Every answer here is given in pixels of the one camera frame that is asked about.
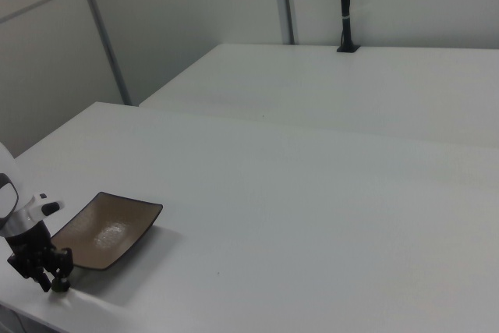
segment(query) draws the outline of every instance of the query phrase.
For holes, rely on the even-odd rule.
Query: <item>vertical wall seam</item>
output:
[[[104,51],[108,58],[109,65],[111,66],[111,71],[115,78],[116,85],[118,86],[118,90],[119,93],[121,94],[123,103],[125,105],[132,105],[132,100],[130,98],[128,89],[126,88],[125,85],[125,80],[123,79],[121,69],[119,68],[118,61],[116,60],[115,52],[112,49],[111,40],[109,39],[108,33],[104,25],[104,21],[102,20],[101,13],[99,12],[97,1],[87,0],[87,2],[88,6],[90,7],[90,12],[92,13],[92,17],[94,18],[95,26],[97,27],[99,37],[101,38]]]

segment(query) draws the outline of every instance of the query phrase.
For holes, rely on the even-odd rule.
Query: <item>black bracket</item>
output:
[[[338,52],[353,53],[359,49],[359,45],[353,44],[352,29],[350,27],[350,0],[342,0],[343,32]]]

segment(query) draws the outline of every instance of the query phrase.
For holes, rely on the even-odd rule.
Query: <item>brown tray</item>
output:
[[[103,271],[142,238],[162,209],[161,204],[99,193],[54,234],[52,243],[69,247],[76,266]]]

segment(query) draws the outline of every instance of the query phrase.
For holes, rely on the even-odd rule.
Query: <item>white table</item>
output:
[[[498,149],[95,104],[17,161],[52,232],[99,191],[165,206],[65,296],[0,261],[0,303],[59,330],[499,329]]]
[[[223,44],[140,106],[499,147],[499,50]]]

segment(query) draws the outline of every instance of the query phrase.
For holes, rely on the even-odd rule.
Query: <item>white wall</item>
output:
[[[87,0],[43,1],[0,0],[0,142],[15,156],[95,101],[121,102]]]
[[[217,44],[287,42],[280,2],[97,0],[135,105]]]
[[[300,44],[339,44],[340,0],[294,0]],[[499,48],[499,0],[352,0],[354,41],[370,46]]]

